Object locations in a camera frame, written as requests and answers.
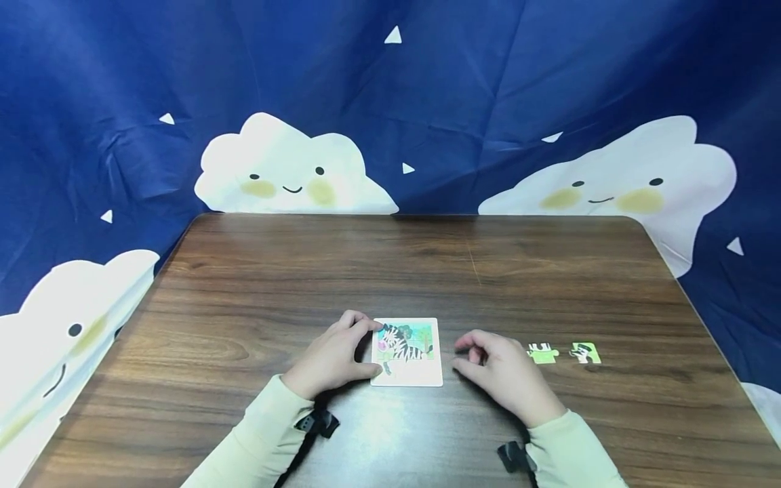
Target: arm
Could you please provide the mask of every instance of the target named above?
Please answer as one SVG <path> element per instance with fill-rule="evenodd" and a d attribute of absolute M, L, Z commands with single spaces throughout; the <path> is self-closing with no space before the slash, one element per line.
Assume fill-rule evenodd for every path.
<path fill-rule="evenodd" d="M 526 453 L 537 465 L 540 488 L 626 488 L 597 436 L 575 412 L 529 429 L 529 434 Z"/>
<path fill-rule="evenodd" d="M 305 433 L 295 424 L 314 402 L 290 391 L 279 376 L 247 407 L 244 419 L 195 469 L 182 488 L 261 488 L 274 486 L 287 471 Z"/>
<path fill-rule="evenodd" d="M 594 432 L 562 405 L 520 342 L 473 330 L 455 348 L 468 357 L 453 367 L 529 428 L 526 453 L 540 488 L 626 487 Z"/>
<path fill-rule="evenodd" d="M 312 412 L 314 398 L 356 379 L 382 372 L 355 362 L 358 342 L 382 327 L 348 310 L 312 342 L 282 376 L 274 376 L 238 423 L 182 488 L 271 488 L 298 453 L 305 433 L 294 426 Z"/>

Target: cloud illustration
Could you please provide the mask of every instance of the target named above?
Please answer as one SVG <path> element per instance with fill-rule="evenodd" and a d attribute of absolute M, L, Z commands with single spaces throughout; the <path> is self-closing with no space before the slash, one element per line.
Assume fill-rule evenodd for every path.
<path fill-rule="evenodd" d="M 250 116 L 239 134 L 215 137 L 201 168 L 195 194 L 220 212 L 398 211 L 367 177 L 361 152 L 348 137 L 309 137 L 267 113 Z"/>
<path fill-rule="evenodd" d="M 560 162 L 488 198 L 481 215 L 628 216 L 642 223 L 672 274 L 691 267 L 703 217 L 736 182 L 721 148 L 697 144 L 688 116 L 653 120 L 601 149 Z"/>
<path fill-rule="evenodd" d="M 152 285 L 159 259 L 135 250 L 105 265 L 65 262 L 38 281 L 18 313 L 0 316 L 0 486 L 23 476 L 32 460 L 21 453 L 48 442 Z"/>

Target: zebra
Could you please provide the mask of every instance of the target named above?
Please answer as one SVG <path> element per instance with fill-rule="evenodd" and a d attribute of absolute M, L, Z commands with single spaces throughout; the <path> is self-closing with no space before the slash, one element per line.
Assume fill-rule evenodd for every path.
<path fill-rule="evenodd" d="M 385 334 L 379 341 L 378 348 L 381 351 L 393 351 L 393 359 L 402 359 L 404 362 L 415 359 L 428 359 L 428 353 L 433 351 L 434 348 L 433 344 L 430 344 L 429 350 L 423 352 L 420 348 L 409 345 L 404 332 L 396 326 L 383 324 L 380 332 L 385 332 Z M 387 362 L 383 362 L 383 369 L 385 374 L 391 374 L 391 369 L 388 367 Z"/>

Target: wooden table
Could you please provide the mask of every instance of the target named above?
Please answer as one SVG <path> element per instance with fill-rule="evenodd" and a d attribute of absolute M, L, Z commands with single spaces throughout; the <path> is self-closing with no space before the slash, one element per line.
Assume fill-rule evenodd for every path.
<path fill-rule="evenodd" d="M 198 219 L 25 486 L 179 486 L 346 308 L 437 317 L 444 387 L 338 394 L 285 486 L 526 486 L 514 422 L 448 366 L 480 327 L 544 375 L 639 486 L 781 486 L 781 454 L 643 229 L 613 217 Z M 603 364 L 567 351 L 594 342 Z"/>

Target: sleeve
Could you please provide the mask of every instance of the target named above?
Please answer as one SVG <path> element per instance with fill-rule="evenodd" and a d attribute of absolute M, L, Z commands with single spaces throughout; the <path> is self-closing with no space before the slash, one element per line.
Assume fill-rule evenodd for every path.
<path fill-rule="evenodd" d="M 184 482 L 182 488 L 271 488 L 304 442 L 296 423 L 314 403 L 274 376 L 247 407 L 244 419 Z"/>
<path fill-rule="evenodd" d="M 529 434 L 526 453 L 540 488 L 627 488 L 597 436 L 575 412 Z"/>

